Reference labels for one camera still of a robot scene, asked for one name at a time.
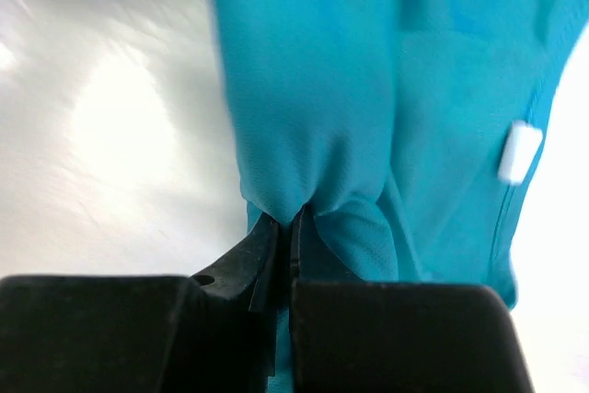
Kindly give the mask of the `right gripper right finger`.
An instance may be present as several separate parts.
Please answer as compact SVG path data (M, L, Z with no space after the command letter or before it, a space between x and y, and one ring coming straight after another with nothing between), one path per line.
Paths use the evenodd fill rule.
M292 281L361 281L325 244L318 233L314 216L306 205L296 215L292 226L289 274Z

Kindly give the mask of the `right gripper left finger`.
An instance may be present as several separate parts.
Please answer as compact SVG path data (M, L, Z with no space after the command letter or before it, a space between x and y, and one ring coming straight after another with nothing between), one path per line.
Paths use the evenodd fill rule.
M275 373L279 254L280 226L263 214L238 244L193 275L205 294L208 335L262 377Z

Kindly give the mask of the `teal t-shirt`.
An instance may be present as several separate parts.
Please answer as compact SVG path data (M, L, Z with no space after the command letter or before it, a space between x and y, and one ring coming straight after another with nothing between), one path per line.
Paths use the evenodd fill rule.
M510 248L588 0L213 0L248 223L301 208L372 281L481 283Z

